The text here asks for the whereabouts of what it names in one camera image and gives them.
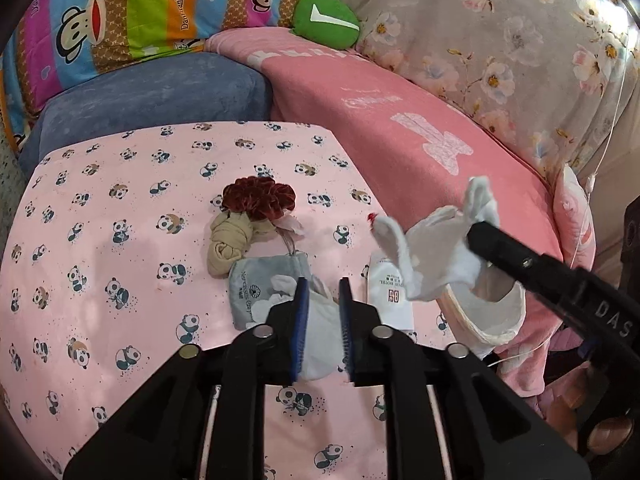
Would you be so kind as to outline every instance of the beige cloth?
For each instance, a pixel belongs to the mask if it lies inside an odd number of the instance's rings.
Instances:
[[[244,255],[255,234],[275,230],[268,220],[252,222],[246,213],[225,211],[211,224],[211,244],[207,251],[207,270],[213,277],[228,274],[234,262]]]

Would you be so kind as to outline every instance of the gray drawstring pouch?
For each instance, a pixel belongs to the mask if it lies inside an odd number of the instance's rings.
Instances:
[[[268,300],[276,291],[271,278],[278,274],[311,280],[311,270],[306,254],[297,251],[288,234],[280,233],[285,240],[289,254],[242,258],[229,271],[229,302],[236,330],[245,330],[246,324],[253,322],[251,307],[258,300]]]

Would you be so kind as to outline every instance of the green pillow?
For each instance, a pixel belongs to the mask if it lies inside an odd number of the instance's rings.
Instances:
[[[340,0],[300,0],[293,13],[292,32],[341,50],[358,40],[360,22]]]

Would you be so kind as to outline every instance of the blue cushion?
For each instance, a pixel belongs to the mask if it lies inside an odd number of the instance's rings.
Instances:
[[[269,118],[271,85],[226,57],[161,57],[91,79],[47,102],[18,161],[28,178],[50,152],[127,130],[201,121]]]

